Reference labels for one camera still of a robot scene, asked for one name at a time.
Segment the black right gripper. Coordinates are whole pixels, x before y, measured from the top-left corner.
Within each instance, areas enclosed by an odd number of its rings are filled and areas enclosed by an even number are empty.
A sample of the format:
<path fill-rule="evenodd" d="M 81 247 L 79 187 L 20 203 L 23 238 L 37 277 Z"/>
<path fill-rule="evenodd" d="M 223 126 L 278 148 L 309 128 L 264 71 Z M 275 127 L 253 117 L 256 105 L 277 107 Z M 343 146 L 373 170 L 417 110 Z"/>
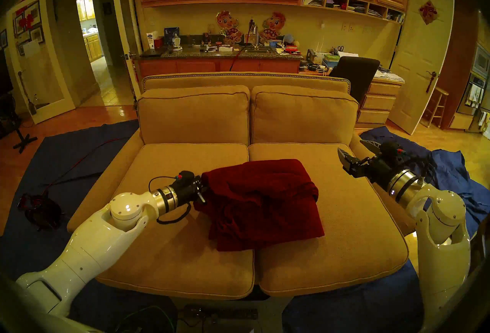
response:
<path fill-rule="evenodd" d="M 372 153 L 381 153 L 381 144 L 376 141 L 361 139 L 360 143 Z M 339 160 L 343 169 L 352 177 L 366 177 L 389 191 L 395 176 L 400 173 L 400 166 L 391 167 L 385 160 L 360 160 L 338 148 Z"/>

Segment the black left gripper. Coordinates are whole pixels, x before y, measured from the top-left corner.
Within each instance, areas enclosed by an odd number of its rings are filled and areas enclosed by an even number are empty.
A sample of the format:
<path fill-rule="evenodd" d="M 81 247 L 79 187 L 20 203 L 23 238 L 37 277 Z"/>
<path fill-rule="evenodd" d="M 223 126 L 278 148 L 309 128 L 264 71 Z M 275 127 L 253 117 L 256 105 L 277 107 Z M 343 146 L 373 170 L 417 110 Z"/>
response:
<path fill-rule="evenodd" d="M 198 202 L 207 204 L 201 179 L 178 179 L 173 183 L 174 204 Z"/>

